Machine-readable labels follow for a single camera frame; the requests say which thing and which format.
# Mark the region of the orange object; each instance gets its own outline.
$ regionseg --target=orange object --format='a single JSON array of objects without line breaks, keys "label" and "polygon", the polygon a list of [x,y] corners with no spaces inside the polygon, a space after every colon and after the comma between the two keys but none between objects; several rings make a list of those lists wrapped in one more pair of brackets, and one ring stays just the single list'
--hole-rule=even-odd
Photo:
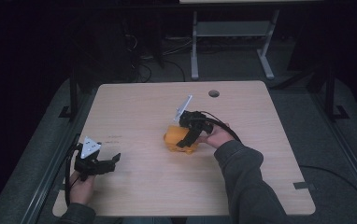
[{"label": "orange object", "polygon": [[189,129],[187,128],[169,125],[167,132],[164,135],[164,143],[166,144],[167,148],[169,148],[170,151],[180,151],[187,154],[192,154],[198,147],[198,144],[192,144],[190,147],[183,148],[176,146],[179,141],[184,139],[188,131]]}]

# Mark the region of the table leg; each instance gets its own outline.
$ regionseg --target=table leg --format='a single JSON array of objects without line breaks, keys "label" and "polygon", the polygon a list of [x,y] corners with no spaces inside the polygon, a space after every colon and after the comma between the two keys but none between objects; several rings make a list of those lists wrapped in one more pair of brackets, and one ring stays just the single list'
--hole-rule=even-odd
[{"label": "table leg", "polygon": [[196,56],[196,24],[197,24],[197,12],[193,13],[193,52],[191,53],[191,78],[193,80],[199,79],[198,74],[198,58]]},{"label": "table leg", "polygon": [[272,73],[271,67],[269,66],[269,62],[266,59],[266,52],[269,48],[269,43],[271,42],[272,34],[274,33],[275,26],[278,20],[279,10],[275,10],[274,15],[272,16],[271,22],[269,22],[269,27],[265,36],[265,43],[262,49],[257,49],[258,58],[260,59],[261,65],[263,66],[266,78],[274,79],[275,76]]}]

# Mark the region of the table top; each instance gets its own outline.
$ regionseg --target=table top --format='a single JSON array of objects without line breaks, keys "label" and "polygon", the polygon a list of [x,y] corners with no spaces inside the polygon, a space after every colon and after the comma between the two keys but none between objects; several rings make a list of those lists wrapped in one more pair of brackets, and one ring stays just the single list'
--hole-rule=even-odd
[{"label": "table top", "polygon": [[[218,91],[219,97],[208,95]],[[264,154],[264,181],[286,213],[309,215],[315,205],[265,84],[261,81],[102,85],[79,139],[102,143],[98,160],[121,153],[115,172],[100,175],[90,206],[98,216],[222,216],[227,198],[215,149],[201,144],[191,155],[164,144],[176,109],[189,94],[188,111],[207,111],[228,122],[242,142]],[[53,214],[66,210],[61,191]]]}]

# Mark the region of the person's hand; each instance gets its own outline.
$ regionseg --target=person's hand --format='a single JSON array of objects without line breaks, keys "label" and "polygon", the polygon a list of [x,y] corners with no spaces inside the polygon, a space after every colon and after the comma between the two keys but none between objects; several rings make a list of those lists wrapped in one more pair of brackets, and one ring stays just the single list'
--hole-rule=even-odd
[{"label": "person's hand", "polygon": [[95,175],[89,175],[85,181],[81,181],[79,172],[74,171],[70,176],[70,202],[88,204],[93,195]]},{"label": "person's hand", "polygon": [[234,137],[226,132],[222,127],[218,125],[213,125],[213,132],[208,136],[199,136],[196,143],[206,143],[212,147],[218,148],[222,144],[234,140]]}]

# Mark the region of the sleeve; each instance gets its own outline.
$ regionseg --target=sleeve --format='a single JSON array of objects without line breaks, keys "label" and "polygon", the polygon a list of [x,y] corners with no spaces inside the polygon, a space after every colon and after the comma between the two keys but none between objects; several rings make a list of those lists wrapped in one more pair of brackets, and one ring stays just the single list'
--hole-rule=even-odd
[{"label": "sleeve", "polygon": [[232,140],[214,156],[225,180],[232,223],[290,223],[277,195],[263,181],[263,154]]},{"label": "sleeve", "polygon": [[96,213],[91,207],[80,203],[71,203],[67,211],[56,224],[88,224],[93,223]]}]

